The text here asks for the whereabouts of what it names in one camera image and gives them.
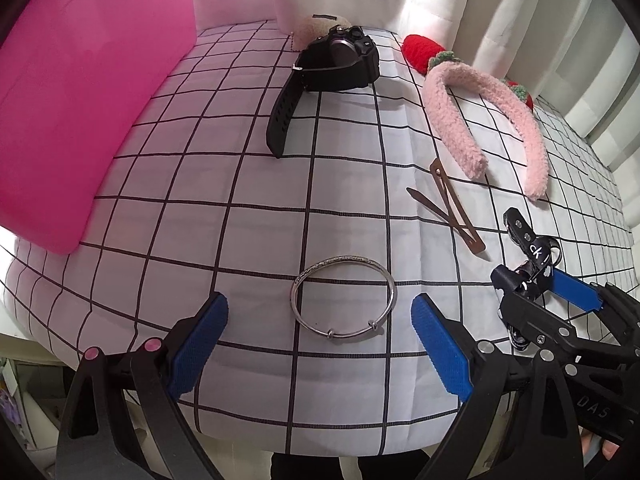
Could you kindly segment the person right hand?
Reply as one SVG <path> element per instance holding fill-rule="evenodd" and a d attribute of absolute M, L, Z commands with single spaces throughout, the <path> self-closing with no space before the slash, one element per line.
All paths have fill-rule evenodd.
<path fill-rule="evenodd" d="M 582 457 L 584 458 L 585 466 L 597 456 L 602 456 L 606 460 L 612 460 L 620 448 L 618 444 L 609 440 L 603 440 L 585 428 L 580 430 L 580 442 L 582 442 Z"/>

